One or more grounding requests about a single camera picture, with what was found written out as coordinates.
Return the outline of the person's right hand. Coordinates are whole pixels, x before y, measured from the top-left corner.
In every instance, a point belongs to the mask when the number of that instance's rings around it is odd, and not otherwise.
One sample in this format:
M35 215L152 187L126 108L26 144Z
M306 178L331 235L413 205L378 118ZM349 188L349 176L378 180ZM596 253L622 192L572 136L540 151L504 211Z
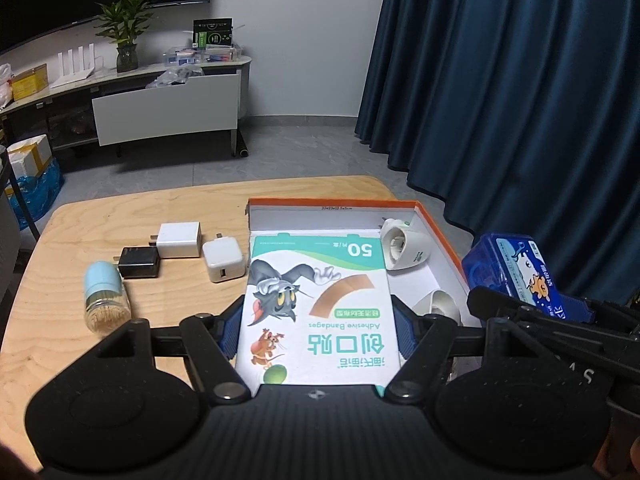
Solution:
M629 451L630 469L613 476L613 480L640 480L640 438L634 440Z

